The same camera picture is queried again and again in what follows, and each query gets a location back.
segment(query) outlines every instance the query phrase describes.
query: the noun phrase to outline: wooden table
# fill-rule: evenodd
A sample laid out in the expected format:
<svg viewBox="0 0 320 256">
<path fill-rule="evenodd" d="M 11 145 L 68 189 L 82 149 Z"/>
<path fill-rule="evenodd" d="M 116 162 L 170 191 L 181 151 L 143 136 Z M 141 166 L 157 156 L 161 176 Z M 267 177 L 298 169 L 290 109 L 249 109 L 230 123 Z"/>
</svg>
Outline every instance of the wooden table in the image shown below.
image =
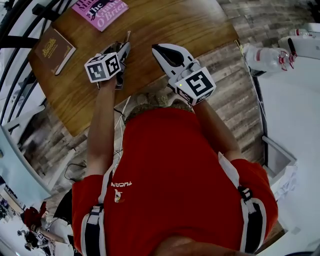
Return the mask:
<svg viewBox="0 0 320 256">
<path fill-rule="evenodd" d="M 152 55 L 152 44 L 168 43 L 188 49 L 198 57 L 232 42 L 238 35 L 216 0 L 124 0 L 127 10 L 104 32 L 69 8 L 53 27 L 77 50 L 61 73 L 54 76 L 31 50 L 32 70 L 55 114 L 72 136 L 91 122 L 98 89 L 90 83 L 85 62 L 131 31 L 131 52 L 126 60 L 124 89 L 118 104 L 164 75 Z"/>
</svg>

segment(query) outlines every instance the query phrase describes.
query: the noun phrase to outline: fiducial marker cube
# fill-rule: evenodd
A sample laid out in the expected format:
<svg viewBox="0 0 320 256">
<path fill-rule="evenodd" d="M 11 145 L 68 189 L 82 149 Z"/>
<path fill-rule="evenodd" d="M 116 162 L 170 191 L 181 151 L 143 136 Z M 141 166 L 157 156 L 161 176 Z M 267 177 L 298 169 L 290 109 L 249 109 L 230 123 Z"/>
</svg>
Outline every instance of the fiducial marker cube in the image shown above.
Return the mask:
<svg viewBox="0 0 320 256">
<path fill-rule="evenodd" d="M 216 87 L 209 71 L 203 67 L 176 82 L 172 89 L 194 106 L 209 97 Z"/>
<path fill-rule="evenodd" d="M 95 56 L 84 67 L 91 83 L 109 80 L 121 71 L 116 52 Z"/>
</svg>

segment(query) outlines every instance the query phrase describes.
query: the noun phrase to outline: white container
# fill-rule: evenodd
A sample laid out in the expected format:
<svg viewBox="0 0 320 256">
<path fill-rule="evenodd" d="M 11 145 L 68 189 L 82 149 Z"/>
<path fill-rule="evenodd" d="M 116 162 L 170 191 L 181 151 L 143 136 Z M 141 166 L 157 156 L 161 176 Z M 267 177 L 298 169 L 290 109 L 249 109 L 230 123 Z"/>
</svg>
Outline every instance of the white container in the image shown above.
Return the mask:
<svg viewBox="0 0 320 256">
<path fill-rule="evenodd" d="M 248 66 L 257 71 L 280 72 L 294 68 L 295 58 L 282 48 L 257 48 L 247 44 L 243 48 Z"/>
<path fill-rule="evenodd" d="M 291 29 L 289 32 L 290 36 L 308 36 L 311 37 L 310 33 L 304 28 L 300 29 Z"/>
</svg>

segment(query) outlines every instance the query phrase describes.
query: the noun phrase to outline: hand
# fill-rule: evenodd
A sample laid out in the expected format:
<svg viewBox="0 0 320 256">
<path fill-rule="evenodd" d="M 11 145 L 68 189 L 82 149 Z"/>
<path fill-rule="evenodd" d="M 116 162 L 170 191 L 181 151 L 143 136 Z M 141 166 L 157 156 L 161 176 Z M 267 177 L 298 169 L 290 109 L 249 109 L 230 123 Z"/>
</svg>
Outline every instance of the hand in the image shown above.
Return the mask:
<svg viewBox="0 0 320 256">
<path fill-rule="evenodd" d="M 100 84 L 100 89 L 108 87 L 109 89 L 115 90 L 116 84 L 117 84 L 117 78 L 116 76 L 114 76 L 110 80 L 99 82 L 99 84 Z"/>
<path fill-rule="evenodd" d="M 37 233 L 38 230 L 39 230 L 39 227 L 37 227 L 35 224 L 32 224 L 31 227 L 30 227 L 31 231 Z"/>
</svg>

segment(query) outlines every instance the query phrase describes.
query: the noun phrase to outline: book cover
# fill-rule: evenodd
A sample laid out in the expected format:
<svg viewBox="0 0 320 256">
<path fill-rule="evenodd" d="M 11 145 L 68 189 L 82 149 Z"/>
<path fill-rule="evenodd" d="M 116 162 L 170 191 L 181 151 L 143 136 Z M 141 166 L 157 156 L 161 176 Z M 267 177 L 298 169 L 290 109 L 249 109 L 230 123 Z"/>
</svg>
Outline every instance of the book cover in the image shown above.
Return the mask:
<svg viewBox="0 0 320 256">
<path fill-rule="evenodd" d="M 44 32 L 35 54 L 52 73 L 58 75 L 76 48 L 51 26 Z"/>
<path fill-rule="evenodd" d="M 129 7 L 121 0 L 79 0 L 72 9 L 102 32 Z"/>
</svg>

